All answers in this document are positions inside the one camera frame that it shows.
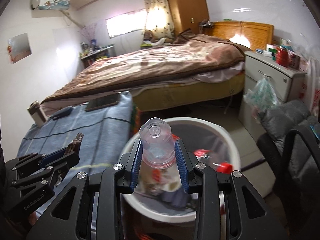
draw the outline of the green plastic bag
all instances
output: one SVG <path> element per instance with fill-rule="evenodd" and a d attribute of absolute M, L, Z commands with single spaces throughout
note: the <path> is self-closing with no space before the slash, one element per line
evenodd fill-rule
<path fill-rule="evenodd" d="M 257 123 L 260 123 L 258 113 L 280 105 L 275 90 L 269 78 L 265 75 L 258 81 L 252 91 L 248 90 L 247 94 L 244 95 L 244 101 L 251 106 L 252 117 Z"/>

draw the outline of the curtain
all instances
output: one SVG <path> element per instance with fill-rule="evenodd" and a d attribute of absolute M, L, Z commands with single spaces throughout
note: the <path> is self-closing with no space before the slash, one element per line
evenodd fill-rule
<path fill-rule="evenodd" d="M 168 0 L 144 0 L 147 21 L 145 30 L 153 31 L 158 38 L 173 38 L 174 25 Z"/>

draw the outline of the red container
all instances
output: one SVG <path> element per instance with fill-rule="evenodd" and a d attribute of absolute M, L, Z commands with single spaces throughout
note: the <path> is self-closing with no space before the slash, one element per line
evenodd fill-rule
<path fill-rule="evenodd" d="M 279 47 L 276 62 L 281 66 L 288 67 L 289 54 L 287 48 L 282 46 Z"/>

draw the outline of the wardrobe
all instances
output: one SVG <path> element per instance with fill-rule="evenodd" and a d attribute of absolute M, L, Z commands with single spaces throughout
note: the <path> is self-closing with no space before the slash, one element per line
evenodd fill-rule
<path fill-rule="evenodd" d="M 172 14 L 175 35 L 190 28 L 199 33 L 199 23 L 209 18 L 206 0 L 168 0 Z"/>

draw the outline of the smartphone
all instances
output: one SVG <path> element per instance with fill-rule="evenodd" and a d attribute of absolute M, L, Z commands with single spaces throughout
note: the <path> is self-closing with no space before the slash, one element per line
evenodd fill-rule
<path fill-rule="evenodd" d="M 115 106 L 119 103 L 120 93 L 115 93 L 101 98 L 96 98 L 88 102 L 85 109 L 86 112 L 105 108 L 108 106 Z"/>

